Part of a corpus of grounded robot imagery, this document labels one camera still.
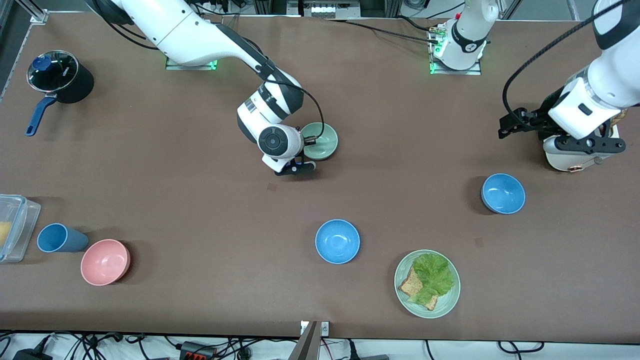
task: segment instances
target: bowl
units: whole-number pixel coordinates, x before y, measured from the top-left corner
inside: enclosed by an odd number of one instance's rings
[[[309,137],[315,136],[322,130],[321,122],[312,122],[311,124],[302,128],[302,136]],[[324,124],[324,131],[322,135],[316,139],[315,145],[305,146],[305,156],[311,160],[324,160],[331,156],[338,147],[338,134],[335,130]]]
[[[358,230],[348,221],[329,220],[316,233],[316,250],[328,263],[348,263],[360,250]]]
[[[121,278],[130,263],[129,251],[121,242],[105,239],[91,245],[84,253],[80,272],[89,284],[103,286]]]
[[[518,179],[508,174],[488,177],[480,194],[484,205],[498,214],[517,213],[524,206],[524,188]]]
[[[409,295],[403,293],[399,289],[400,285],[402,285],[403,281],[409,274],[409,270],[411,270],[411,267],[413,266],[413,261],[423,254],[436,254],[447,259],[447,261],[449,262],[449,270],[453,274],[453,287],[451,288],[451,290],[449,290],[448,293],[442,295],[441,297],[438,297],[438,302],[436,303],[436,307],[433,311],[428,310],[422,305],[409,302]],[[405,309],[409,310],[411,314],[425,319],[435,319],[445,316],[451,310],[453,310],[453,308],[458,303],[458,299],[460,298],[460,276],[458,275],[456,267],[453,266],[451,260],[449,260],[446,256],[433,250],[416,250],[400,260],[400,263],[396,268],[396,274],[394,276],[394,287],[396,288],[396,295],[398,296],[398,300],[400,300],[400,304],[402,304]]]

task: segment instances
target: pink bowl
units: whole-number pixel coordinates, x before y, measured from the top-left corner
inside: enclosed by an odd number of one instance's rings
[[[121,278],[129,269],[129,251],[118,240],[105,239],[84,253],[80,272],[91,285],[103,286]]]

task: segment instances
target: blue bowl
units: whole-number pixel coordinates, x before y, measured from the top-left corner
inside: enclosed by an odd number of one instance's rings
[[[328,263],[348,263],[360,250],[358,230],[348,221],[329,220],[316,233],[316,250]]]
[[[484,181],[481,195],[484,205],[498,214],[517,213],[524,206],[524,188],[511,175],[491,175]]]

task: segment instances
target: lid knob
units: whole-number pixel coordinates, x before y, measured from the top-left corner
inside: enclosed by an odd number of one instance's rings
[[[44,71],[51,66],[51,58],[48,56],[37,57],[31,62],[31,66],[38,71]]]

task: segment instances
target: blue pot handle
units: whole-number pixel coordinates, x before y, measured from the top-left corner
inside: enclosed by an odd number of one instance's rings
[[[40,126],[40,121],[42,120],[42,115],[44,115],[44,110],[54,102],[56,102],[56,96],[49,94],[38,102],[36,108],[33,110],[33,115],[31,116],[31,121],[27,126],[27,131],[24,132],[26,136],[36,135],[36,131],[38,131],[38,126]]]

